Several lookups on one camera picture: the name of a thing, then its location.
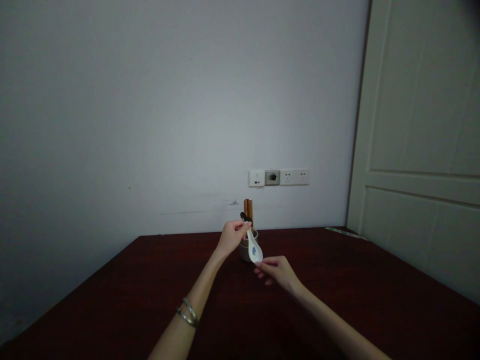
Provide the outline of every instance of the dark red table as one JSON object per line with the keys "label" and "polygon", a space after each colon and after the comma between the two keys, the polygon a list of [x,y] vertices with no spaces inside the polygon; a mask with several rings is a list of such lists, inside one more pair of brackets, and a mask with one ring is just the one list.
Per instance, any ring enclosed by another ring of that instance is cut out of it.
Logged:
{"label": "dark red table", "polygon": [[[2,359],[145,359],[219,233],[141,236],[24,333]],[[323,228],[261,230],[265,256],[393,359],[480,359],[480,306],[378,246]],[[213,284],[191,359],[336,359],[342,353],[234,252]]]}

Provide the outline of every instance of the wall plate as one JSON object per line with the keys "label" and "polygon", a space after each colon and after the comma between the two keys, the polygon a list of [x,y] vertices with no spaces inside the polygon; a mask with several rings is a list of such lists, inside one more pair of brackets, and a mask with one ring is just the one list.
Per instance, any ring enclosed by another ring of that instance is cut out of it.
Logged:
{"label": "wall plate", "polygon": [[295,185],[295,170],[280,170],[280,185]]}
{"label": "wall plate", "polygon": [[308,185],[310,184],[310,169],[296,169],[295,174],[295,185]]}
{"label": "wall plate", "polygon": [[265,170],[250,170],[248,172],[248,186],[261,188],[265,186]]}
{"label": "wall plate", "polygon": [[279,170],[265,170],[265,186],[280,185]]}

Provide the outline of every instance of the electrical outlet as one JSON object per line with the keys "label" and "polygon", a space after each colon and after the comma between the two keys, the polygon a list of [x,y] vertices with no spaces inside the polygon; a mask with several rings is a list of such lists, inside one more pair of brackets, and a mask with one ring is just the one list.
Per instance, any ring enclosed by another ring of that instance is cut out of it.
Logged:
{"label": "electrical outlet", "polygon": [[283,186],[295,185],[295,171],[280,170],[280,185],[283,185]]}
{"label": "electrical outlet", "polygon": [[265,170],[250,170],[248,172],[248,186],[261,188],[265,186]]}
{"label": "electrical outlet", "polygon": [[296,169],[293,171],[295,185],[310,184],[310,169]]}

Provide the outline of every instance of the silver bangle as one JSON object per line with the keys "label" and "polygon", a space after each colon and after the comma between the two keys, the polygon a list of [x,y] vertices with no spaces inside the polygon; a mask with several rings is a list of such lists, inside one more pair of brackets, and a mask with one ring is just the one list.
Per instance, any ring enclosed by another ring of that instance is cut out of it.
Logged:
{"label": "silver bangle", "polygon": [[178,315],[180,315],[183,320],[185,320],[190,326],[196,328],[198,325],[199,325],[199,320],[197,318],[197,315],[195,315],[195,311],[194,309],[192,308],[192,306],[190,305],[190,302],[188,301],[188,299],[186,297],[183,298],[183,303],[185,304],[185,306],[188,308],[188,311],[190,312],[191,314],[191,317],[192,319],[190,320],[183,312],[182,310],[180,310],[180,306],[178,306],[176,308],[176,312]]}

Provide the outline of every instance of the white door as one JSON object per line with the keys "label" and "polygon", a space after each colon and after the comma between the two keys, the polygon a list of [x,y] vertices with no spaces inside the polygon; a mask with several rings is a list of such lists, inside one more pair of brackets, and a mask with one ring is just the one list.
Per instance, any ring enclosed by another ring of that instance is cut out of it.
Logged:
{"label": "white door", "polygon": [[347,226],[480,304],[473,3],[373,0]]}

